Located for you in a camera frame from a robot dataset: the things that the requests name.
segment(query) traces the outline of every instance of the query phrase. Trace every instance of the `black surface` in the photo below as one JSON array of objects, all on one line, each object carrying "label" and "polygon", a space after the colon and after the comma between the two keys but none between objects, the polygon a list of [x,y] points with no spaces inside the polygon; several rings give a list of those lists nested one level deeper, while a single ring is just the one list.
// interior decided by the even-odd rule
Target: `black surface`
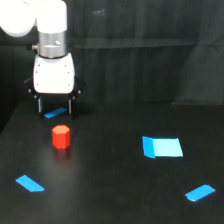
[{"label": "black surface", "polygon": [[[40,119],[30,103],[19,104],[0,136],[1,224],[224,222],[224,107],[80,108],[75,120]],[[72,134],[64,155],[51,143],[59,124]],[[184,157],[144,157],[143,135],[178,137]],[[17,184],[24,174],[45,191]],[[216,192],[188,201],[185,194],[203,184]]]}]

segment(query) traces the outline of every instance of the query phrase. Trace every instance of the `black background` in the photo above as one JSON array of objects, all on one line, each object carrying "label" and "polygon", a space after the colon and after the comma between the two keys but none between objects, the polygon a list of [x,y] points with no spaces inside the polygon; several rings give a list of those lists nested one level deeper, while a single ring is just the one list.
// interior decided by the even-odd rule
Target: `black background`
[{"label": "black background", "polygon": [[[221,0],[66,0],[68,43],[87,103],[223,104]],[[0,129],[32,76],[36,27],[25,37],[0,31]]]}]

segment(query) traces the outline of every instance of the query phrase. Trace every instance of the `blue paper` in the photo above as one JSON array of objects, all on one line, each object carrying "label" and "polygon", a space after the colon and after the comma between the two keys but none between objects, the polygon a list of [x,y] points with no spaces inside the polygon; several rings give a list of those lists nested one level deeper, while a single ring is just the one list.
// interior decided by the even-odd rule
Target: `blue paper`
[{"label": "blue paper", "polygon": [[44,188],[41,187],[39,184],[31,180],[29,177],[26,175],[18,178],[16,180],[17,183],[22,185],[24,188],[26,188],[30,192],[39,192],[39,191],[44,191]]},{"label": "blue paper", "polygon": [[185,194],[187,196],[187,199],[190,201],[197,201],[209,194],[211,194],[212,192],[214,192],[215,189],[213,189],[212,187],[210,187],[209,185],[203,185],[187,194]]},{"label": "blue paper", "polygon": [[156,156],[182,157],[183,152],[179,139],[154,139],[154,152]]},{"label": "blue paper", "polygon": [[153,139],[142,137],[144,155],[150,158],[157,156],[182,157],[179,139]]},{"label": "blue paper", "polygon": [[61,108],[59,108],[57,110],[54,110],[54,111],[52,111],[50,113],[45,114],[44,116],[47,117],[47,118],[52,118],[52,117],[54,117],[54,116],[56,116],[58,114],[64,113],[65,111],[67,111],[67,110],[65,108],[61,107]]},{"label": "blue paper", "polygon": [[142,137],[144,155],[150,158],[156,158],[153,148],[153,139]]}]

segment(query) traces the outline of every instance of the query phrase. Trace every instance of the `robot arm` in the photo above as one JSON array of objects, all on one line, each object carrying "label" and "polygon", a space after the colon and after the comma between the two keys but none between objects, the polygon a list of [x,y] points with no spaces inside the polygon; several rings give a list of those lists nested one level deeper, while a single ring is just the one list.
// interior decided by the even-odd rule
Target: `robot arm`
[{"label": "robot arm", "polygon": [[27,35],[35,24],[32,7],[22,0],[0,0],[0,28],[12,37]]},{"label": "robot arm", "polygon": [[68,94],[72,101],[85,84],[75,77],[71,54],[67,49],[67,6],[62,0],[0,0],[0,28],[12,36],[23,37],[37,27],[39,43],[29,92],[38,99],[42,111],[44,94]]}]

